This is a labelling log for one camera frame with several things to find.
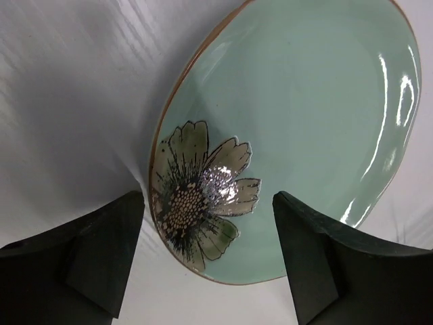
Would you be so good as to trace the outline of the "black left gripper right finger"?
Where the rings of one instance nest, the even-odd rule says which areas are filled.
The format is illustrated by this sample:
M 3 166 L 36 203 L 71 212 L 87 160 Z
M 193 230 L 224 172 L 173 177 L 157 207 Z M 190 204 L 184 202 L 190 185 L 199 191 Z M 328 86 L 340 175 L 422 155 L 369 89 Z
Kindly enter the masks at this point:
M 432 323 L 432 251 L 356 230 L 287 192 L 273 212 L 299 324 Z

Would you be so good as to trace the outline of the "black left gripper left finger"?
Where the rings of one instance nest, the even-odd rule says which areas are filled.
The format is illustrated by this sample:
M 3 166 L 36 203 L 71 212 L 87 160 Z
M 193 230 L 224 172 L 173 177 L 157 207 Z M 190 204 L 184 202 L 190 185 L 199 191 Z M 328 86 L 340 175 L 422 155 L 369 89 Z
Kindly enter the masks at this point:
M 143 221 L 129 192 L 1 248 L 2 324 L 111 324 L 119 317 Z

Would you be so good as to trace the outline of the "pale green plate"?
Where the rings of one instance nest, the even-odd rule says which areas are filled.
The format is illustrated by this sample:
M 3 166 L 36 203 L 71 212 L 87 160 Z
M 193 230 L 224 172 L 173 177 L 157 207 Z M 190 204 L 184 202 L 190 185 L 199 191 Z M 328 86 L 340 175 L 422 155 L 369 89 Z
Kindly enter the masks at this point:
M 413 31 L 393 1 L 247 1 L 203 42 L 152 148 L 170 253 L 245 285 L 285 276 L 273 197 L 351 227 L 401 163 L 419 103 Z

